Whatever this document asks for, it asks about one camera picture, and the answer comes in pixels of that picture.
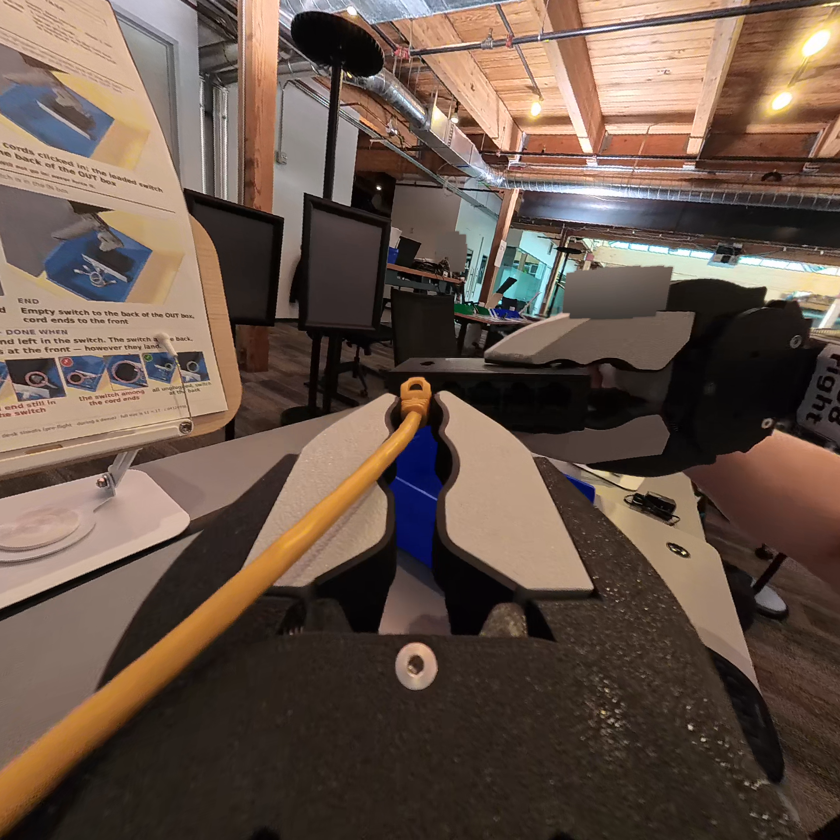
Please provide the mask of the black network switch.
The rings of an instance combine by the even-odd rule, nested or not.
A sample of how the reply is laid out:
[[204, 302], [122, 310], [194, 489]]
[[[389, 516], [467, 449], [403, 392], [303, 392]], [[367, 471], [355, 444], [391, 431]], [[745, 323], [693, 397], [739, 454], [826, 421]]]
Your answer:
[[384, 373], [392, 394], [412, 377], [449, 392], [512, 432], [567, 434], [658, 417], [661, 405], [618, 387], [594, 387], [575, 366], [516, 366], [468, 358], [412, 358]]

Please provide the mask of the silver ventilation duct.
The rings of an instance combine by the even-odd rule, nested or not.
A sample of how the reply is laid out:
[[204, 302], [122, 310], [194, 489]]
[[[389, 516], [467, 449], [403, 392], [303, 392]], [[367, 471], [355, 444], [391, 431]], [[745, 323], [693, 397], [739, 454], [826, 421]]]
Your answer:
[[411, 131], [447, 164], [489, 187], [516, 188], [515, 179], [486, 163], [477, 147], [437, 104], [425, 107], [392, 73], [352, 77], [350, 84], [382, 99], [408, 121]]

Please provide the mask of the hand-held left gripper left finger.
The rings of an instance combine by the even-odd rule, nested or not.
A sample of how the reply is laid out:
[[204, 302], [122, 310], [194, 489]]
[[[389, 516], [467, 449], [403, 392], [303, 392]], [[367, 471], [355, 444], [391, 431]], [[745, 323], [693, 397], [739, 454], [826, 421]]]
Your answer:
[[[308, 442], [248, 552], [252, 564], [334, 492], [393, 432], [398, 398], [387, 394], [336, 420]], [[396, 575], [395, 501], [385, 479], [366, 491], [266, 596], [332, 599], [346, 617], [382, 617]]]

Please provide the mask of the small black clip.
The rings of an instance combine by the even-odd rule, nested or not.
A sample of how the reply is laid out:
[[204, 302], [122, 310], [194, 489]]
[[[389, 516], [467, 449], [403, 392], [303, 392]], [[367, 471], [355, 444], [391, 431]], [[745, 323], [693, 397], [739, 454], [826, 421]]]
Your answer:
[[673, 527], [679, 521], [676, 514], [676, 501], [654, 491], [634, 492], [625, 496], [625, 503], [632, 509], [649, 517], [656, 518]]

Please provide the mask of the white stand base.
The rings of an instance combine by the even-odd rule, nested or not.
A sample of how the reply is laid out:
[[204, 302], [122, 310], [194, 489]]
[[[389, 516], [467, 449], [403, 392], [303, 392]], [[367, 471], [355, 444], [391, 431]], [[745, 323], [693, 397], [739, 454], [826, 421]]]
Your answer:
[[45, 509], [74, 511], [77, 528], [60, 540], [27, 550], [10, 549], [2, 539], [2, 608], [177, 537], [191, 521], [138, 469], [124, 473], [112, 496], [88, 477], [3, 498], [2, 526], [30, 523]]

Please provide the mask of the black office chair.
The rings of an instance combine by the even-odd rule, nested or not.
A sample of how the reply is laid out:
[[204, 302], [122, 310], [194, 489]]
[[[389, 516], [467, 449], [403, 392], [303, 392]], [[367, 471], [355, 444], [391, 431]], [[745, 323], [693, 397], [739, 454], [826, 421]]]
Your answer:
[[455, 299], [395, 288], [391, 296], [394, 363], [412, 358], [456, 358]]

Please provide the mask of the printed instruction poster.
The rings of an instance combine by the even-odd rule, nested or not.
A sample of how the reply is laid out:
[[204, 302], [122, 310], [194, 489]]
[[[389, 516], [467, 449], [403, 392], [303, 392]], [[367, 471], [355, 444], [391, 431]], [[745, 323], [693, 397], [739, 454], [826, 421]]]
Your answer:
[[182, 185], [109, 2], [2, 2], [2, 474], [228, 409]]

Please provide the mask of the wooden pillar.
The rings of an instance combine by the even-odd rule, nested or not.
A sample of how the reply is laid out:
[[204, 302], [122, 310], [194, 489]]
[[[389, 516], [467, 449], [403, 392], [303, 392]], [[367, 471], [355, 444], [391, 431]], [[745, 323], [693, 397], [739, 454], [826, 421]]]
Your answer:
[[279, 1], [238, 2], [238, 197], [272, 214]]

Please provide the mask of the blue plastic bin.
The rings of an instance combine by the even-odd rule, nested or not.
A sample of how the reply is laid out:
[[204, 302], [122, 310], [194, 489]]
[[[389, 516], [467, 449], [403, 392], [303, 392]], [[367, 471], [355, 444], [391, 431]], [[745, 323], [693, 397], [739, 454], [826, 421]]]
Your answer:
[[592, 583], [526, 446], [478, 416], [423, 428], [396, 462], [398, 546], [432, 563], [433, 534], [514, 589], [589, 592]]

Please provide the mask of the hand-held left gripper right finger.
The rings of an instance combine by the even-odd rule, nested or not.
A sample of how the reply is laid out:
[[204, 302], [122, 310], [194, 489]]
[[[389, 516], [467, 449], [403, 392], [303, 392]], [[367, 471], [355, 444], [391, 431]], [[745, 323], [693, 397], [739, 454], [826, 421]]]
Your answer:
[[453, 393], [439, 392], [435, 402], [447, 468], [433, 573], [448, 616], [592, 596], [592, 578], [527, 446]]

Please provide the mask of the person's right forearm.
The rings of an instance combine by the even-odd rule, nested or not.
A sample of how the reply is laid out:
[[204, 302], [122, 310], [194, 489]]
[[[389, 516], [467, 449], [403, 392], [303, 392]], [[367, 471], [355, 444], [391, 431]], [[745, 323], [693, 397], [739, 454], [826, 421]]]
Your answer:
[[686, 475], [745, 536], [784, 553], [839, 593], [839, 456], [774, 431], [748, 452]]

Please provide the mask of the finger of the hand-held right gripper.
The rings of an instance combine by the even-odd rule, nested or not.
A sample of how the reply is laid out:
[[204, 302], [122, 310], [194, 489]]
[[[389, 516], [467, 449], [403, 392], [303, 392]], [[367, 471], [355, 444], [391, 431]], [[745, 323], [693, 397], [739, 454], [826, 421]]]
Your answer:
[[572, 318], [563, 313], [522, 327], [485, 352], [490, 364], [540, 367], [611, 362], [631, 371], [661, 371], [688, 343], [696, 314]]
[[682, 470], [686, 457], [670, 444], [671, 429], [657, 414], [620, 426], [587, 427], [564, 436], [564, 459], [606, 470]]

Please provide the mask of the black pole with round top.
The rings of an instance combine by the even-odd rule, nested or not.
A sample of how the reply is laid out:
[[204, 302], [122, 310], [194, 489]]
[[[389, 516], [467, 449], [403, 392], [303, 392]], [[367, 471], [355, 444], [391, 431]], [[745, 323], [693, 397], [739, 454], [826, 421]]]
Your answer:
[[319, 10], [296, 14], [290, 24], [290, 35], [295, 47], [310, 62], [331, 70], [322, 186], [323, 198], [330, 201], [333, 199], [343, 75], [348, 72], [361, 78], [376, 76], [384, 67], [384, 54], [375, 38], [361, 26]]

